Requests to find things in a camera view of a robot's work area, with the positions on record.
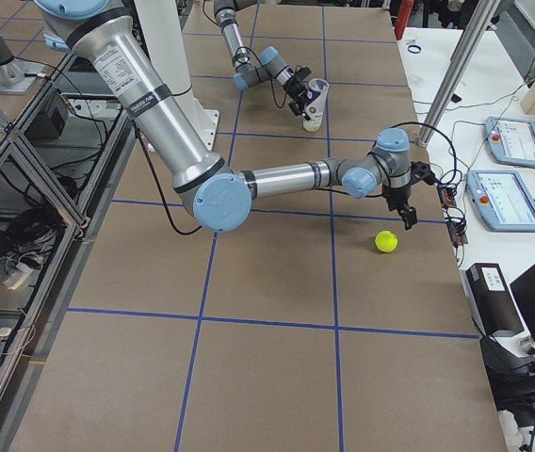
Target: white container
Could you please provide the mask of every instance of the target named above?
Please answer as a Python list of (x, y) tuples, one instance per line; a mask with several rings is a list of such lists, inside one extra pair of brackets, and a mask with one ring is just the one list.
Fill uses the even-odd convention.
[(322, 124), (328, 86), (328, 82), (322, 78), (312, 78), (309, 81), (307, 96), (310, 101), (305, 107), (309, 120), (303, 120), (303, 128), (308, 132), (317, 132)]

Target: tennis ball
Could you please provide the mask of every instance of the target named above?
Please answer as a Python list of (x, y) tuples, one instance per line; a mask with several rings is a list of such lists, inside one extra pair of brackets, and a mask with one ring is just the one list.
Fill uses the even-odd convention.
[(397, 248), (397, 236), (391, 231), (380, 231), (374, 238), (377, 249), (382, 252), (391, 252)]

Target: yellow ball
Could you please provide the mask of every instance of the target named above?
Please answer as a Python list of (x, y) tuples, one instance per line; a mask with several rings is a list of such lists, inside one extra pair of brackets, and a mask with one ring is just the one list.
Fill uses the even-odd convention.
[(374, 238), (377, 249), (382, 252), (391, 252), (397, 248), (397, 236), (391, 231), (380, 231)]

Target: green ball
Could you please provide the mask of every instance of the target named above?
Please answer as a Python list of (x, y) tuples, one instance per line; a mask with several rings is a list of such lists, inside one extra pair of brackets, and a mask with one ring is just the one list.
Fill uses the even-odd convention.
[(380, 231), (374, 238), (377, 249), (382, 252), (391, 252), (397, 248), (397, 236), (391, 231)]

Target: black box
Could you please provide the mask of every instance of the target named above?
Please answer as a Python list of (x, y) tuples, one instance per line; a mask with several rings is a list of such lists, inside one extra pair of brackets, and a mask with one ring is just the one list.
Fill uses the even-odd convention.
[(474, 264), (466, 280), (478, 310), (475, 321), (485, 334), (512, 337), (525, 330), (498, 264)]

